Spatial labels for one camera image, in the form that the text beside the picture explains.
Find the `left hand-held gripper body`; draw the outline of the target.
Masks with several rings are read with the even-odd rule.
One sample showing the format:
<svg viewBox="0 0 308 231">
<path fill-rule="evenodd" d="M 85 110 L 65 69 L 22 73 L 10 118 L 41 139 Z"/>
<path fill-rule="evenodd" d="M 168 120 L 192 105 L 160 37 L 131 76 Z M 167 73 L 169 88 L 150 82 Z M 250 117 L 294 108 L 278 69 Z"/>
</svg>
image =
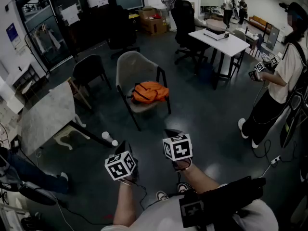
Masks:
<svg viewBox="0 0 308 231">
<path fill-rule="evenodd" d="M 127 180 L 136 183 L 139 178 L 138 160 L 127 141 L 117 146 L 115 154 L 105 160 L 104 166 L 114 181 Z"/>
</svg>

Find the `white paper sheet on door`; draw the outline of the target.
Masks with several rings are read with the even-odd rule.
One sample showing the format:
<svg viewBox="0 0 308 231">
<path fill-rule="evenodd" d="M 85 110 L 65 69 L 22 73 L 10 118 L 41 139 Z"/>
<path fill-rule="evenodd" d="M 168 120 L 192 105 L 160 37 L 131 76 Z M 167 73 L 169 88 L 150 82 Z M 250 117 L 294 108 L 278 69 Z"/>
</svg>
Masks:
<svg viewBox="0 0 308 231">
<path fill-rule="evenodd" d="M 63 19 L 68 22 L 69 26 L 79 21 L 78 9 L 76 4 L 73 4 L 72 6 L 69 6 L 66 9 L 62 10 L 61 15 Z"/>
</svg>

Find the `orange sofa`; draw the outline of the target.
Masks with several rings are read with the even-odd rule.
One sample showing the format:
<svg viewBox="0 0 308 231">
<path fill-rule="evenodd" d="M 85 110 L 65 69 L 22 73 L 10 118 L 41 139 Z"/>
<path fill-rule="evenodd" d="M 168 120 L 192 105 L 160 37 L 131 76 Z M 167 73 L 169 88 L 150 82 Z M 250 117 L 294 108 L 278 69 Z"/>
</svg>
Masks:
<svg viewBox="0 0 308 231">
<path fill-rule="evenodd" d="M 253 25 L 254 27 L 257 27 L 261 31 L 265 31 L 267 34 L 271 31 L 271 24 L 266 22 L 265 20 L 253 15 L 249 17 L 248 19 L 249 24 Z"/>
</svg>

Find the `person's right forearm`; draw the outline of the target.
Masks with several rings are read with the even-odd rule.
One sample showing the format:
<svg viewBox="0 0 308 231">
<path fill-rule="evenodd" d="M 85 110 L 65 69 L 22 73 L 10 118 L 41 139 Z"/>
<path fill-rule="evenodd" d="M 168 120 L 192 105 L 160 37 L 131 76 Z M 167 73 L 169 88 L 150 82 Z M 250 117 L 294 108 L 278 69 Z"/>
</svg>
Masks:
<svg viewBox="0 0 308 231">
<path fill-rule="evenodd" d="M 188 168 L 182 171 L 187 182 L 196 190 L 198 194 L 207 191 L 215 190 L 219 184 L 211 179 L 208 175 L 202 172 L 196 165 L 191 164 Z"/>
</svg>

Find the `blue poster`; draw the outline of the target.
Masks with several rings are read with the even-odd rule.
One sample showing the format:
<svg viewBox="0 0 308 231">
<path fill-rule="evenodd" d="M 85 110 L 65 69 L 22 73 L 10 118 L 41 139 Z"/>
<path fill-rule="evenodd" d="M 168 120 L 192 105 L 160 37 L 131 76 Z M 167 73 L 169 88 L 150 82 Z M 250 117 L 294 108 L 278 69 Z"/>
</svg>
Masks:
<svg viewBox="0 0 308 231">
<path fill-rule="evenodd" d="M 14 47 L 14 49 L 16 49 L 16 47 L 21 43 L 21 39 L 17 33 L 14 23 L 10 24 L 10 26 L 6 29 L 6 33 L 12 46 Z"/>
</svg>

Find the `cardboard box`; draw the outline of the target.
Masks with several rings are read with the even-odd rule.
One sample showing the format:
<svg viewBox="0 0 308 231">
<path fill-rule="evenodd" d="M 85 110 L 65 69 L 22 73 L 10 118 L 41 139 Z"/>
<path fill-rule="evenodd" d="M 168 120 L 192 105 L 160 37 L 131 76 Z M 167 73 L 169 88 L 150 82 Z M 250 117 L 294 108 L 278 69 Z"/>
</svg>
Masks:
<svg viewBox="0 0 308 231">
<path fill-rule="evenodd" d="M 140 24 L 143 31 L 151 36 L 167 32 L 165 17 L 161 16 L 156 8 L 142 8 L 139 10 Z"/>
</svg>

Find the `black chest rig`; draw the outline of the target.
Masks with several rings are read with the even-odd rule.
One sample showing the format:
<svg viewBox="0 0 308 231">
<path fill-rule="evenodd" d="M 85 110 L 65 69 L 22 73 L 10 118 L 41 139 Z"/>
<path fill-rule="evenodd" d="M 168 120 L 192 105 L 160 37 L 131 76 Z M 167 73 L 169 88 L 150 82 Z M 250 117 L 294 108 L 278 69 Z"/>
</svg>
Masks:
<svg viewBox="0 0 308 231">
<path fill-rule="evenodd" d="M 180 214 L 184 228 L 195 227 L 198 231 L 244 231 L 233 218 L 238 214 L 246 217 L 244 207 L 263 196 L 265 178 L 250 176 L 202 194 L 190 189 L 179 199 Z"/>
</svg>

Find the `white table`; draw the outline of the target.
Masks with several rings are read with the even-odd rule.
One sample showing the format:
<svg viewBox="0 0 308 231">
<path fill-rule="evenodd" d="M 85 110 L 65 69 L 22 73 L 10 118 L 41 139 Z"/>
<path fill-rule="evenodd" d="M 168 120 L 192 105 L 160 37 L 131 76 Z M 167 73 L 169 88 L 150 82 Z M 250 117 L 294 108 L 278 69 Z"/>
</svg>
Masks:
<svg viewBox="0 0 308 231">
<path fill-rule="evenodd" d="M 232 75 L 234 74 L 234 70 L 236 68 L 238 69 L 240 68 L 239 64 L 234 62 L 235 56 L 239 53 L 243 55 L 245 50 L 249 47 L 249 44 L 232 34 L 229 34 L 227 38 L 215 40 L 214 38 L 205 34 L 205 29 L 190 32 L 188 35 L 213 48 L 213 52 L 210 58 L 210 64 L 212 66 L 214 66 L 216 54 L 218 52 L 220 53 L 220 60 L 218 67 L 216 70 L 215 69 L 213 70 L 212 74 L 213 89 L 214 90 L 217 89 L 217 85 L 220 80 L 226 80 L 226 81 L 231 80 Z M 230 58 L 229 69 L 227 74 L 221 72 L 225 56 L 228 56 Z"/>
</svg>

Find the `marble table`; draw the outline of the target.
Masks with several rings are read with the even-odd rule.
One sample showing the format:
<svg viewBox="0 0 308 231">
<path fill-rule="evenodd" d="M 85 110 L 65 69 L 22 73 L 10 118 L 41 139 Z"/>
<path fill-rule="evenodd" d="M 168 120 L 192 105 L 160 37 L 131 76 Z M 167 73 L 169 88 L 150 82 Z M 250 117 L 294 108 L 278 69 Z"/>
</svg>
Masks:
<svg viewBox="0 0 308 231">
<path fill-rule="evenodd" d="M 81 132 L 86 138 L 112 148 L 110 142 L 89 132 L 76 115 L 73 93 L 69 83 L 65 81 L 23 113 L 22 152 L 31 155 L 67 126 Z"/>
</svg>

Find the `person's right shoe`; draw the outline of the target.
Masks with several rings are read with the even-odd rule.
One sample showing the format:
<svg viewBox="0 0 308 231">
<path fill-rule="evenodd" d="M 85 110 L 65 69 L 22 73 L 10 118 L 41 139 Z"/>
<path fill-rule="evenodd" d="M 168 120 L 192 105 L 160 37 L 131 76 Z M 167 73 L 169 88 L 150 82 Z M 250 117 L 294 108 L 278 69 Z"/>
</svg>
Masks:
<svg viewBox="0 0 308 231">
<path fill-rule="evenodd" d="M 180 182 L 178 185 L 177 185 L 177 189 L 178 189 L 178 193 L 183 193 L 187 190 L 190 190 L 192 187 L 185 183 L 185 182 Z"/>
</svg>

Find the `black mesh office chair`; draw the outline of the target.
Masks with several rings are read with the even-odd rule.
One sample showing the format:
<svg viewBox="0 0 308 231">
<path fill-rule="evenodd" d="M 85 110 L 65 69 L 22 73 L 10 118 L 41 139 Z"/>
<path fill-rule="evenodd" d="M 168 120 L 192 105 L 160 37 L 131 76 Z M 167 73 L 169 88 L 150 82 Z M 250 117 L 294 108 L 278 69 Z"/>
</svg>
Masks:
<svg viewBox="0 0 308 231">
<path fill-rule="evenodd" d="M 196 31 L 192 4 L 186 0 L 176 0 L 171 15 L 177 27 L 175 40 L 180 45 L 175 53 L 184 53 L 175 61 L 175 64 L 188 57 L 192 58 L 196 65 L 206 62 L 208 58 L 204 56 L 204 53 L 210 46 L 189 35 Z"/>
</svg>

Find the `orange cloth bag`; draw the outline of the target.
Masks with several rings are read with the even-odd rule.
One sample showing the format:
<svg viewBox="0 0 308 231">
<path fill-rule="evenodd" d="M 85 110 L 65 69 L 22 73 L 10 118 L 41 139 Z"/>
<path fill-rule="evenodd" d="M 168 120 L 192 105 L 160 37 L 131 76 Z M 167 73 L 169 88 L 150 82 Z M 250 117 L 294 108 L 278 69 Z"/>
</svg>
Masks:
<svg viewBox="0 0 308 231">
<path fill-rule="evenodd" d="M 164 102 L 169 96 L 169 88 L 156 81 L 136 83 L 131 95 L 128 96 L 133 104 L 152 104 Z"/>
</svg>

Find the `person's left forearm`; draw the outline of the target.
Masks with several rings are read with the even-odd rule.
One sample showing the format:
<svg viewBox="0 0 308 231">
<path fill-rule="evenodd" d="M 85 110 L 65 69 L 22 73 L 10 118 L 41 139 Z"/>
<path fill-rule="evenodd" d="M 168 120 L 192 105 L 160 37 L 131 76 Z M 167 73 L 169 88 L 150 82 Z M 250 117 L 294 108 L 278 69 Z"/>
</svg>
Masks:
<svg viewBox="0 0 308 231">
<path fill-rule="evenodd" d="M 130 227 L 136 219 L 132 186 L 128 183 L 121 182 L 113 224 Z"/>
</svg>

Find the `beige upholstered chair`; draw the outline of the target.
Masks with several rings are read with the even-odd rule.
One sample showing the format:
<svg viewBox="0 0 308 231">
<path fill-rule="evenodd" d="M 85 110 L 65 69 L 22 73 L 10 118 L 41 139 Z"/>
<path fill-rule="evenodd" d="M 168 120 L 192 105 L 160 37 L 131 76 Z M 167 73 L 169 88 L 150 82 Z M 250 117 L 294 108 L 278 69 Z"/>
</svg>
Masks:
<svg viewBox="0 0 308 231">
<path fill-rule="evenodd" d="M 128 51 L 118 58 L 116 65 L 116 88 L 138 131 L 141 131 L 141 128 L 134 115 L 149 111 L 161 103 L 133 104 L 131 102 L 128 96 L 131 95 L 135 84 L 146 81 L 156 81 L 168 88 L 165 71 L 141 53 Z M 169 96 L 164 102 L 167 103 L 168 113 L 171 114 Z"/>
</svg>

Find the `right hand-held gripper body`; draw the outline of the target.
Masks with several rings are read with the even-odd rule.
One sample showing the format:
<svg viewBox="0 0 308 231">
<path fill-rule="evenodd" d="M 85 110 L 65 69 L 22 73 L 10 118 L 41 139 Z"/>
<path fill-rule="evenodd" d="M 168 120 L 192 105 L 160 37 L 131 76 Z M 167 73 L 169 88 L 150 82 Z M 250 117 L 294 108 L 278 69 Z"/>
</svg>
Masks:
<svg viewBox="0 0 308 231">
<path fill-rule="evenodd" d="M 193 145 L 188 133 L 176 129 L 164 129 L 162 143 L 165 157 L 172 161 L 176 172 L 185 171 L 191 166 Z"/>
</svg>

